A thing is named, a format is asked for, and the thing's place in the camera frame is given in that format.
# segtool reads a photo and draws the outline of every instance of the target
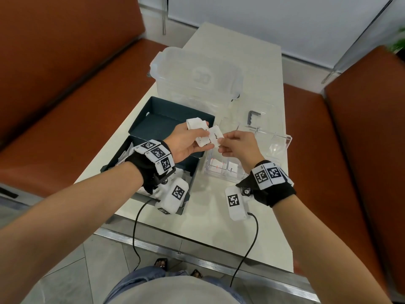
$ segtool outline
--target black wire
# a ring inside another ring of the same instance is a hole
[[[140,256],[139,256],[138,252],[137,252],[136,249],[135,249],[135,228],[136,228],[136,223],[138,222],[139,214],[140,214],[140,212],[142,211],[142,209],[143,209],[147,204],[149,204],[149,202],[152,201],[152,200],[154,200],[154,198],[149,199],[145,204],[143,204],[143,206],[139,209],[138,214],[136,215],[135,224],[134,224],[134,231],[132,232],[132,248],[134,249],[135,254],[138,256],[139,262],[138,262],[138,265],[136,266],[136,268],[134,269],[134,271],[135,271],[136,269],[138,269],[138,267],[139,267],[139,265],[140,265]]]
[[[246,257],[249,255],[250,251],[252,250],[253,245],[255,244],[256,239],[257,239],[257,234],[259,233],[259,222],[257,221],[255,215],[254,215],[253,213],[250,213],[250,212],[248,212],[247,214],[250,215],[250,216],[252,216],[252,217],[254,217],[254,219],[255,219],[255,221],[256,221],[256,235],[254,236],[254,240],[253,240],[252,245],[250,246],[250,249],[247,251],[245,257],[242,258],[242,261],[240,262],[239,266],[237,267],[235,273],[233,274],[232,280],[230,281],[230,285],[229,285],[230,287],[232,287],[233,279],[235,278],[236,272],[239,270],[240,266],[243,264],[243,262],[245,261]]]

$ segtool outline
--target orange cushion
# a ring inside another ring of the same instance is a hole
[[[405,294],[405,63],[377,47],[326,94],[379,248]]]
[[[74,183],[153,85],[142,39],[0,152],[0,183],[47,197]]]
[[[137,0],[0,0],[0,146],[143,32]]]
[[[288,171],[297,196],[385,288],[382,267],[323,97],[285,84],[284,102],[287,133],[293,137],[288,148]],[[294,267],[302,273],[297,262]]]

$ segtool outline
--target left hand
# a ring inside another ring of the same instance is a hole
[[[204,129],[188,130],[186,123],[178,124],[173,132],[164,139],[172,152],[175,163],[183,161],[189,155],[195,152],[204,152],[214,148],[214,144],[209,143],[204,147],[199,147],[196,138],[207,137],[209,132]]]

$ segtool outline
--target blue jeans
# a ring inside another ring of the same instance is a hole
[[[165,277],[165,276],[181,276],[181,275],[188,275],[186,271],[179,271],[179,272],[166,272],[162,268],[149,266],[144,267],[138,270],[135,270],[125,276],[114,288],[111,290],[109,295],[104,300],[103,304],[107,304],[110,302],[114,297],[118,296],[119,294],[123,293],[124,291],[136,287],[140,284],[145,282],[149,282],[151,280]],[[232,297],[235,298],[240,304],[246,304],[245,300],[237,294],[233,289],[228,286],[225,286],[219,279],[211,276],[207,276],[202,278],[203,281],[210,282],[222,289],[228,291]]]

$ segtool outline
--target hand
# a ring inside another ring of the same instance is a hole
[[[235,157],[240,160],[246,173],[250,173],[257,163],[265,158],[260,153],[256,138],[252,132],[231,131],[219,138],[219,153],[224,157]]]
[[[214,144],[207,144],[204,147],[199,147],[196,138],[207,137],[209,132],[204,129],[187,129],[186,123],[181,123],[175,127],[172,134],[164,139],[172,152],[175,163],[183,161],[189,155],[195,152],[204,152],[214,148]]]

